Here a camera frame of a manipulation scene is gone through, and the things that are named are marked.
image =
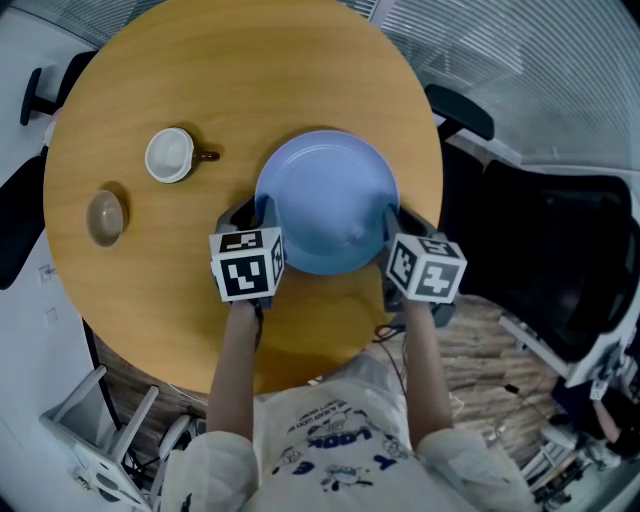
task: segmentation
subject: wooden floor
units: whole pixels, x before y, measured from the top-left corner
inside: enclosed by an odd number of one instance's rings
[[[556,375],[530,352],[516,349],[513,337],[498,325],[502,314],[498,307],[471,297],[460,298],[456,304],[456,315],[451,323],[438,330],[449,389],[464,402],[455,423],[487,436],[504,423],[506,431],[501,442],[507,453],[523,466],[537,451],[538,429],[544,421],[543,416],[549,417],[555,412],[549,395]],[[402,337],[398,337],[385,343],[401,373],[402,342]],[[132,445],[141,463],[157,456],[158,442],[180,414],[204,417],[206,395],[184,390],[202,402],[185,397],[168,384],[131,366],[97,336],[96,348],[100,362],[108,368],[107,386],[123,423],[127,423],[149,386],[160,388]],[[391,365],[381,347],[373,344],[368,350],[382,363]],[[527,401],[505,391],[501,387],[505,384],[520,388]],[[155,465],[150,468],[153,474]]]

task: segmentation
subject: white mug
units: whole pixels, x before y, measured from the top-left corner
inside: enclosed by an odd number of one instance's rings
[[[220,153],[200,151],[191,135],[182,128],[165,128],[156,133],[144,155],[149,174],[162,183],[181,180],[191,170],[193,161],[215,162]]]

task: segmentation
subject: printed shirt graphic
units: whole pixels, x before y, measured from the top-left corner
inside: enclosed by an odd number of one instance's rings
[[[436,432],[414,454],[385,390],[337,380],[262,409],[255,447],[212,432],[171,454],[163,512],[537,510],[515,464],[495,463],[475,432]]]

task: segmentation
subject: round wooden table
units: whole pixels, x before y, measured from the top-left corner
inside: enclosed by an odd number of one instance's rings
[[[219,149],[220,162],[179,183],[155,181],[144,153],[168,126]],[[354,11],[335,0],[169,0],[116,35],[62,109],[44,185],[56,268],[95,332],[154,377],[207,392],[229,308],[208,235],[253,194],[276,148],[319,128],[378,148],[402,203],[437,224],[442,162],[429,104],[398,50]],[[111,249],[85,229],[87,204],[105,185],[130,209]],[[334,277],[287,268],[274,302],[257,392],[334,369],[388,320],[372,264]]]

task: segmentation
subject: brown handle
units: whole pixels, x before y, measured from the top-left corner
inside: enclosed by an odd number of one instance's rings
[[[217,151],[194,151],[193,158],[200,162],[216,162],[220,160],[220,153]]]

